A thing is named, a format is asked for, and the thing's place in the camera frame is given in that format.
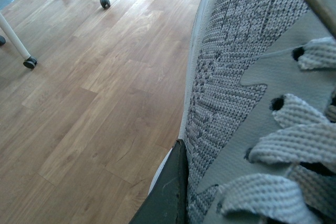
sneaker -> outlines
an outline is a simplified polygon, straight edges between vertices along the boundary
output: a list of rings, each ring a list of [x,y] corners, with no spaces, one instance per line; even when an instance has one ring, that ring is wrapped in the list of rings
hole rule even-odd
[[[179,136],[190,223],[336,222],[336,42],[307,11],[201,1]]]

shoelace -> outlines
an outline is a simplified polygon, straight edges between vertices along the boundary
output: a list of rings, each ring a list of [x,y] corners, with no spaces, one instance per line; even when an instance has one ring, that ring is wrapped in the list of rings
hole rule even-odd
[[[295,49],[293,57],[302,70],[336,68],[336,43],[332,38],[312,40]],[[328,117],[293,94],[274,99],[272,114],[283,129],[262,137],[246,158],[251,163],[289,163],[288,174],[252,174],[220,186],[217,212],[249,211],[261,215],[262,223],[267,218],[289,224],[336,221],[335,97],[336,91],[326,109]]]

wooden floor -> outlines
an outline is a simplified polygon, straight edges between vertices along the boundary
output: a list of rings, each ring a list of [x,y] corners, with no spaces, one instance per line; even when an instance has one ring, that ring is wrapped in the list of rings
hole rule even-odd
[[[110,1],[2,10],[0,223],[128,223],[177,138],[200,0]]]

caster wheel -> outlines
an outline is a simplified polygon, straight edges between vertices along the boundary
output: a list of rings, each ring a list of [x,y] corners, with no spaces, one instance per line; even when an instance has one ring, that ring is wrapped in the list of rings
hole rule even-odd
[[[23,62],[23,65],[26,68],[30,68],[30,69],[34,69],[36,67],[36,64],[37,64],[37,60],[33,56],[30,56],[29,59]]]
[[[5,43],[6,43],[5,38],[0,36],[0,46],[4,45]]]
[[[110,0],[100,0],[100,4],[104,9],[107,9],[111,6]]]

